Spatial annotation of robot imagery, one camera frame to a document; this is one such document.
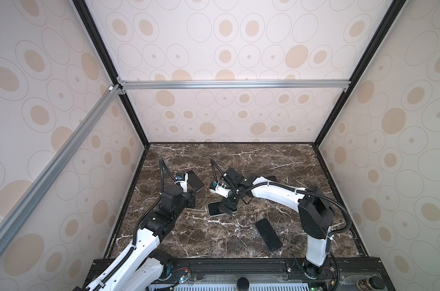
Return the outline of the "pink phone case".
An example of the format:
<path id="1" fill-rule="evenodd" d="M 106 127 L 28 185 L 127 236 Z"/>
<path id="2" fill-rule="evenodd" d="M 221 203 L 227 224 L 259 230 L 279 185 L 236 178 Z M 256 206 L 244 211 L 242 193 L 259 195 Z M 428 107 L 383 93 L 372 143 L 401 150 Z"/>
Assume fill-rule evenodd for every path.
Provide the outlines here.
<path id="1" fill-rule="evenodd" d="M 193 187 L 196 193 L 200 192 L 205 187 L 205 184 L 201 181 L 200 183 L 196 183 Z"/>

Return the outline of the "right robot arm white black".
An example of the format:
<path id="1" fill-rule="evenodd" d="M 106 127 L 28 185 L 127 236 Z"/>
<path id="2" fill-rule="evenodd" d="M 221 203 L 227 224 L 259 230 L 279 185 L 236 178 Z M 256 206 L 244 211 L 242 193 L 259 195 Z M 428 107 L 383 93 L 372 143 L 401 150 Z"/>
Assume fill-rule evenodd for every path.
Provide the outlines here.
<path id="1" fill-rule="evenodd" d="M 323 272 L 330 254 L 330 240 L 348 231 L 352 220 L 347 209 L 325 196 L 318 187 L 292 187 L 266 177 L 240 175 L 232 168 L 209 185 L 210 192 L 222 196 L 219 211 L 231 215 L 243 197 L 263 198 L 299 213 L 301 227 L 307 235 L 307 251 L 299 267 L 308 278 Z"/>

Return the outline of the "black phone case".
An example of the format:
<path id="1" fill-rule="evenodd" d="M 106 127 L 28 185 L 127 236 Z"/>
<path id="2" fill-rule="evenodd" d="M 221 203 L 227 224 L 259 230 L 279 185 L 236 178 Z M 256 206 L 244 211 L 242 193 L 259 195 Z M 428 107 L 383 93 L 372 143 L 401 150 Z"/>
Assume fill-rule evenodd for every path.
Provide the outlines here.
<path id="1" fill-rule="evenodd" d="M 269 177 L 266 177 L 266 179 L 268 179 L 270 181 L 273 181 L 273 182 L 277 182 L 278 181 L 275 176 L 269 176 Z"/>

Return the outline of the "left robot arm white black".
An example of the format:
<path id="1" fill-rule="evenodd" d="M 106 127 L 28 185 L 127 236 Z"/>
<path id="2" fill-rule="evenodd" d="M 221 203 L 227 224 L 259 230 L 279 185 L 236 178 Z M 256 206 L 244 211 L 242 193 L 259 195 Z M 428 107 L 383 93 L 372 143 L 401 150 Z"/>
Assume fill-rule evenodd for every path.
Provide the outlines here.
<path id="1" fill-rule="evenodd" d="M 172 258 L 158 249 L 174 229 L 185 209 L 196 204 L 196 190 L 189 188 L 187 172 L 171 174 L 159 160 L 160 194 L 153 208 L 138 220 L 133 238 L 124 251 L 84 291 L 145 291 L 149 285 L 171 274 Z"/>

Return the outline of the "blue phone black screen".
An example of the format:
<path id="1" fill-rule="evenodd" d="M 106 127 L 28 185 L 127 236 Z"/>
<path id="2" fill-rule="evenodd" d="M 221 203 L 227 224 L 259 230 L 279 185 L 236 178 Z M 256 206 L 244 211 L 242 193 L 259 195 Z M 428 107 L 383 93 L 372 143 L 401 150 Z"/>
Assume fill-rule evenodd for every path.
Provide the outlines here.
<path id="1" fill-rule="evenodd" d="M 202 180 L 197 176 L 197 174 L 193 170 L 189 170 L 187 173 L 188 173 L 188 185 L 193 189 L 194 185 L 196 183 L 200 183 Z"/>

